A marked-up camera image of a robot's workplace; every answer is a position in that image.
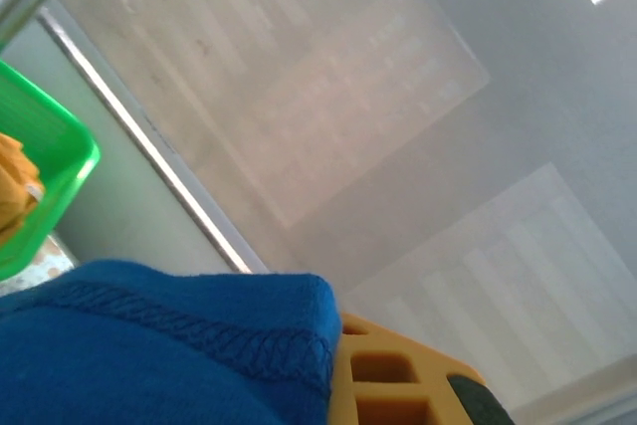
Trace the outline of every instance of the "rectangular hole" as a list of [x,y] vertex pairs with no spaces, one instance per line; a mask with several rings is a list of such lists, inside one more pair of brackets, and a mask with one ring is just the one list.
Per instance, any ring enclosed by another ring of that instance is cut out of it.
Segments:
[[426,400],[356,398],[358,425],[436,425]]
[[342,333],[345,335],[367,335],[368,332],[364,328],[358,325],[352,325],[351,323],[345,323],[342,327]]
[[416,383],[411,362],[398,353],[366,352],[351,358],[354,382]]

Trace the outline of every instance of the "white wall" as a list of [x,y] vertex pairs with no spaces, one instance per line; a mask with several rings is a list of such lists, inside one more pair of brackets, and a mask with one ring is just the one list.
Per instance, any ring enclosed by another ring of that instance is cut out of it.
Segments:
[[37,23],[4,51],[93,131],[103,159],[58,227],[81,260],[135,259],[173,274],[230,272],[145,157]]

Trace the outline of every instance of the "blue cloth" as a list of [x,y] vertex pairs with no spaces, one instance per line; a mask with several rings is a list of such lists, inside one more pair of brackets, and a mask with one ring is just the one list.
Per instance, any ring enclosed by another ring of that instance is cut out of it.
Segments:
[[340,319],[312,275],[103,261],[0,299],[0,423],[326,423]]

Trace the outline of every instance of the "green tray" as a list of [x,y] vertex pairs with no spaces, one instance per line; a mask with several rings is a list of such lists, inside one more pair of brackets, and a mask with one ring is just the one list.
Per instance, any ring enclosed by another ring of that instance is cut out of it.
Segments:
[[100,150],[70,112],[11,67],[0,62],[0,132],[24,145],[40,168],[46,193],[24,226],[0,247],[0,280],[26,268],[91,171]]

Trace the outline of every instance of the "gray wall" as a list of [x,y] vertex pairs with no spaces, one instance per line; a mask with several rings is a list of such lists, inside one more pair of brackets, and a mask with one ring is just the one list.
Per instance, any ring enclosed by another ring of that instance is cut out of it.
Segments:
[[[437,1],[491,83],[296,229],[290,243],[317,251],[309,269],[365,264],[348,275],[357,284],[552,162],[637,273],[637,0]],[[361,194],[365,184],[374,191]],[[387,200],[416,184],[427,201]],[[379,214],[404,230],[391,233]],[[347,257],[321,224],[373,240]]]

